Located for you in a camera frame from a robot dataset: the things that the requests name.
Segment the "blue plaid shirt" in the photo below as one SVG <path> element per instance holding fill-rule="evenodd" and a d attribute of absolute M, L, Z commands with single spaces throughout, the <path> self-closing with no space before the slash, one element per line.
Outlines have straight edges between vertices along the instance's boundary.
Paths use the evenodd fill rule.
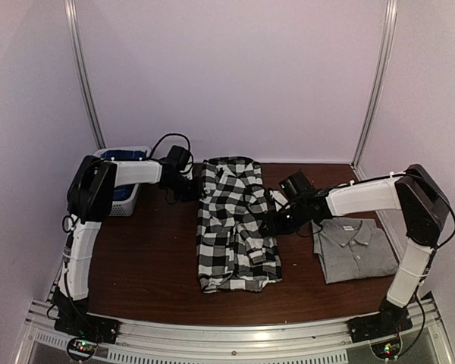
<path fill-rule="evenodd" d="M 117 162 L 132 162 L 142 161 L 146 157 L 143 150 L 126 150 L 126 149 L 109 149 L 100 155 L 100 158 L 117 161 Z"/>

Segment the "front aluminium rail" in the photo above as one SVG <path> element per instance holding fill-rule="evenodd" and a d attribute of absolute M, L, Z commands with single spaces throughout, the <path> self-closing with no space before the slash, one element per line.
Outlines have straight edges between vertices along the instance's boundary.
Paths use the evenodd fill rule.
<path fill-rule="evenodd" d="M 54 330 L 49 303 L 33 300 L 12 363 L 74 363 L 65 349 L 71 335 Z M 355 316 L 279 325 L 170 325 L 120 319 L 115 344 L 99 344 L 85 363 L 455 363 L 432 298 L 422 300 L 425 327 L 397 360 L 380 359 L 377 341 L 352 340 Z"/>

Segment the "aluminium frame post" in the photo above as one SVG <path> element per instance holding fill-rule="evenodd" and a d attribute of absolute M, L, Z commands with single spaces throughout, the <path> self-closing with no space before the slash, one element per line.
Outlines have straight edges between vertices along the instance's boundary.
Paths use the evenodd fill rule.
<path fill-rule="evenodd" d="M 77 16 L 77 3 L 74 0 L 64 1 L 67 27 L 71 38 L 71 47 L 74 57 L 74 63 L 77 70 L 77 76 L 80 84 L 80 91 L 83 97 L 83 103 L 86 109 L 86 116 L 89 121 L 93 139 L 98 149 L 106 147 L 105 138 L 99 123 L 96 105 L 93 98 L 92 89 L 86 68 L 86 60 L 82 47 L 80 25 Z"/>
<path fill-rule="evenodd" d="M 381 98 L 381 93 L 384 85 L 384 78 L 387 73 L 392 48 L 394 44 L 394 36 L 397 27 L 397 8 L 398 0 L 387 0 L 382 24 L 381 41 L 378 51 L 378 59 L 375 67 L 372 88 L 369 94 L 369 101 L 366 108 L 364 121 L 362 124 L 359 141 L 356 146 L 356 151 L 353 156 L 351 166 L 354 171 L 359 169 L 362 162 L 363 153 L 365 152 L 372 125 L 375 121 L 378 103 Z"/>

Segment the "right aluminium frame post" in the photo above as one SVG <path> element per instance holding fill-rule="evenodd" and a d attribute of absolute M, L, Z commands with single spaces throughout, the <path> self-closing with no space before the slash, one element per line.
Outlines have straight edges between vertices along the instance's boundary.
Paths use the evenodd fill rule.
<path fill-rule="evenodd" d="M 372 125 L 375 121 L 378 103 L 381 98 L 381 93 L 384 85 L 384 78 L 387 73 L 392 48 L 394 44 L 394 36 L 397 27 L 397 8 L 398 0 L 387 0 L 382 24 L 381 41 L 378 51 L 378 59 L 375 67 L 372 88 L 369 94 L 369 101 L 366 108 L 364 121 L 362 124 L 359 141 L 356 146 L 356 151 L 353 156 L 351 166 L 354 171 L 359 169 L 362 162 L 363 153 L 365 152 Z"/>

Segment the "black white plaid shirt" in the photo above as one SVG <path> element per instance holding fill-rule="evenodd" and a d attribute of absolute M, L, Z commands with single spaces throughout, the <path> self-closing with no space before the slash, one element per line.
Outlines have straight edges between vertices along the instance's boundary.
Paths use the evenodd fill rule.
<path fill-rule="evenodd" d="M 258 293 L 282 280 L 276 239 L 263 232 L 268 212 L 261 165 L 246 157 L 206 159 L 199 179 L 196 257 L 203 293 Z"/>

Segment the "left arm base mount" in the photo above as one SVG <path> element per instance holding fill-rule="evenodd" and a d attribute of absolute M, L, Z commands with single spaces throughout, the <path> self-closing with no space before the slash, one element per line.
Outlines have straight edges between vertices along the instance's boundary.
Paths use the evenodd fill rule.
<path fill-rule="evenodd" d="M 55 321 L 54 329 L 98 344 L 116 343 L 120 327 L 118 320 L 94 315 L 88 315 L 86 319 L 87 322 L 81 318 L 78 322 L 72 322 L 64 317 L 60 317 Z"/>

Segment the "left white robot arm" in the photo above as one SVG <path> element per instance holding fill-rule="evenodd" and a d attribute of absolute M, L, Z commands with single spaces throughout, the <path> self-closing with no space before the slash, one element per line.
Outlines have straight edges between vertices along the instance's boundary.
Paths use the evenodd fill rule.
<path fill-rule="evenodd" d="M 59 318 L 78 337 L 89 335 L 94 321 L 82 309 L 89 295 L 89 267 L 93 247 L 103 221 L 110 215 L 116 187 L 158 184 L 174 198 L 189 202 L 199 198 L 199 178 L 171 158 L 115 161 L 84 157 L 67 192 L 67 215 L 63 227 L 67 241 L 63 250 L 61 277 L 54 295 Z"/>

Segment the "white plastic basket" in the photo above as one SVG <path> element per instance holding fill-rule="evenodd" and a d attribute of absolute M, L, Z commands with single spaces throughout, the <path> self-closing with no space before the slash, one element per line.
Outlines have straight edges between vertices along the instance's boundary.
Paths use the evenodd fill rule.
<path fill-rule="evenodd" d="M 112 148 L 104 148 L 96 150 L 93 155 L 100 158 L 100 155 L 109 149 L 126 149 L 126 150 L 143 150 L 146 156 L 151 149 L 148 146 L 117 146 Z M 133 210 L 137 203 L 140 193 L 139 184 L 129 184 L 116 187 L 113 193 L 113 201 L 110 212 L 110 217 L 129 217 L 133 214 Z"/>

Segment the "left aluminium frame post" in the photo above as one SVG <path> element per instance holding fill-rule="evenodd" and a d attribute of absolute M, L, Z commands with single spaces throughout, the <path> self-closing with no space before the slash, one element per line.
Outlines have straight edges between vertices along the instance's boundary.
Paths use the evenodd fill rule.
<path fill-rule="evenodd" d="M 71 38 L 71 47 L 74 57 L 74 63 L 77 70 L 77 76 L 80 84 L 80 91 L 83 97 L 83 103 L 86 109 L 86 116 L 89 121 L 93 139 L 98 149 L 106 147 L 105 138 L 99 123 L 96 105 L 93 98 L 92 89 L 86 68 L 86 60 L 82 47 L 80 25 L 77 16 L 77 3 L 74 0 L 64 1 L 67 27 Z"/>

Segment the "grey shirt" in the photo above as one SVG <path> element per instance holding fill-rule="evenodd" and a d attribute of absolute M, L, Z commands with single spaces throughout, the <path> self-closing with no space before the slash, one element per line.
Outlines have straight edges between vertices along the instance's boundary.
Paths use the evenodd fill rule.
<path fill-rule="evenodd" d="M 373 219 L 332 218 L 314 223 L 313 252 L 326 284 L 394 275 L 398 263 Z"/>

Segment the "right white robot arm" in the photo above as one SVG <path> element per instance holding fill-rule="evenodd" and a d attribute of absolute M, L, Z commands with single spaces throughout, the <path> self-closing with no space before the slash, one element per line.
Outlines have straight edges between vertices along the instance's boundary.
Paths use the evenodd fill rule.
<path fill-rule="evenodd" d="M 405 228 L 406 244 L 397 272 L 374 317 L 374 329 L 390 334 L 428 276 L 437 252 L 451 239 L 441 237 L 447 222 L 455 230 L 455 212 L 437 182 L 421 164 L 403 171 L 317 189 L 297 172 L 281 182 L 287 200 L 262 213 L 260 231 L 266 236 L 295 233 L 308 222 L 363 212 L 393 212 Z"/>

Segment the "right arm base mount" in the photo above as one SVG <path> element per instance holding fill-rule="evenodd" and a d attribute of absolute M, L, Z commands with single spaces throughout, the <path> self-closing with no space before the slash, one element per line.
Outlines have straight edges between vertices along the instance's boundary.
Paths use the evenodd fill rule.
<path fill-rule="evenodd" d="M 388 313 L 374 313 L 366 316 L 357 316 L 347 322 L 351 341 L 355 343 L 376 340 L 383 337 L 396 336 L 401 331 L 413 327 L 409 313 L 405 310 L 396 320 Z"/>

